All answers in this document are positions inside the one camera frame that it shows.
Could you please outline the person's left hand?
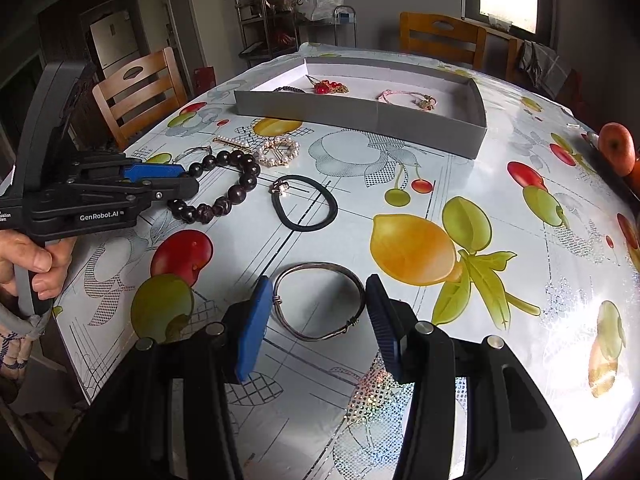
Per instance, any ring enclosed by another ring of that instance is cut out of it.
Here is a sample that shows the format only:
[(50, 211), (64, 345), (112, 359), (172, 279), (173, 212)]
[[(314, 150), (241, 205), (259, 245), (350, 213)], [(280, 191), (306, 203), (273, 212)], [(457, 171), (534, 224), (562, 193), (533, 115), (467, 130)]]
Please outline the person's left hand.
[(32, 278), (32, 290), (40, 300), (57, 297), (62, 292), (76, 242), (77, 238), (71, 237), (40, 247), (22, 233), (2, 230), (2, 292), (18, 296), (15, 270), (22, 268), (35, 274)]

